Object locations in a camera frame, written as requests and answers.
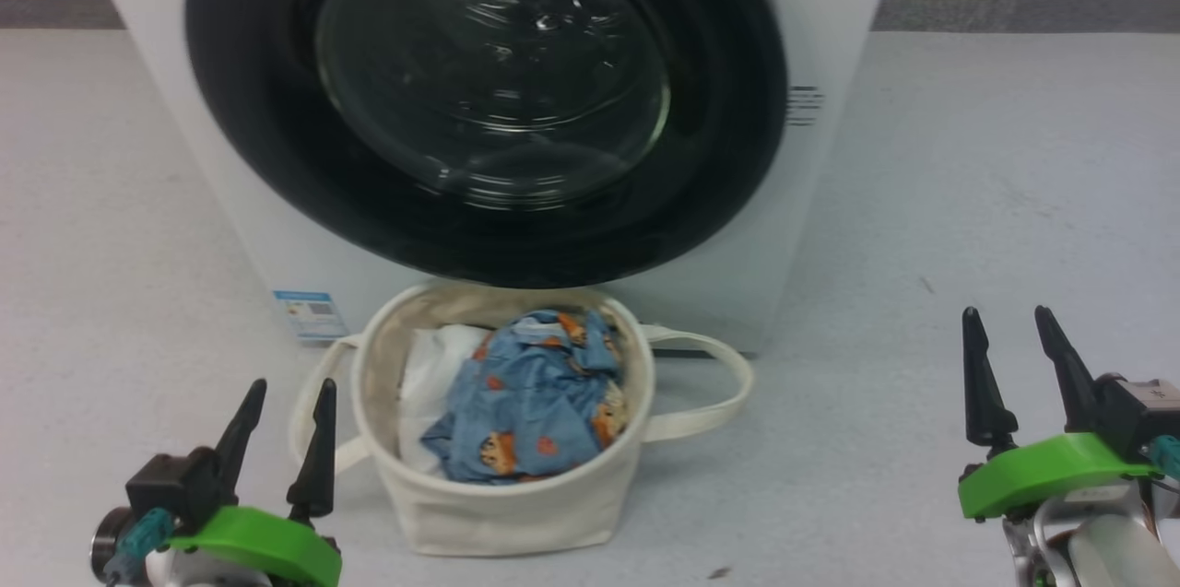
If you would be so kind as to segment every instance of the glass window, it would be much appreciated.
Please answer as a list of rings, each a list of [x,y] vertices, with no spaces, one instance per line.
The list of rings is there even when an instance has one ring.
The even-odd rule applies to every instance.
[[[316,53],[376,154],[498,209],[560,206],[624,175],[670,99],[629,0],[326,0]]]

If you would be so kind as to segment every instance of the blue clothing with cartoon print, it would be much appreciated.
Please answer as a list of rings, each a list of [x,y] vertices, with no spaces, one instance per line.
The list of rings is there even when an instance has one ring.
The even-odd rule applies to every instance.
[[[622,430],[620,359],[602,315],[527,313],[464,361],[422,435],[447,478],[517,483],[598,456]]]

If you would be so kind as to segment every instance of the white fabric basket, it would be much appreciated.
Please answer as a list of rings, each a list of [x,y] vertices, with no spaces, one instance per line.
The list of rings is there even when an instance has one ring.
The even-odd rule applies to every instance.
[[[513,485],[455,483],[409,469],[398,458],[398,392],[415,328],[448,324],[498,327],[544,307],[594,308],[617,328],[623,392],[630,423],[586,464],[543,481]],[[728,400],[651,416],[655,364],[650,344],[676,340],[725,364],[740,387]],[[336,377],[346,353],[360,436],[336,450],[336,474],[372,456],[409,544],[427,555],[517,555],[604,543],[615,531],[645,442],[688,437],[725,424],[754,385],[749,363],[715,339],[640,325],[618,301],[589,289],[502,289],[458,282],[413,287],[389,301],[365,331],[337,340],[308,377],[289,426],[290,450],[302,462],[320,384]]]

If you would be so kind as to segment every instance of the blue and white sticker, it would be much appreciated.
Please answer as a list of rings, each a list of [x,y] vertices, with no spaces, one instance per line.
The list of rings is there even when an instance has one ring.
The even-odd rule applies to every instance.
[[[276,289],[275,299],[300,339],[332,340],[348,335],[330,294]]]

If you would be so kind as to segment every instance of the washing machine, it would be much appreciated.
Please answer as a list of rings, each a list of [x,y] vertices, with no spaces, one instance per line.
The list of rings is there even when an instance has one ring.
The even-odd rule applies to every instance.
[[[444,276],[755,352],[877,1],[114,4],[299,338]]]

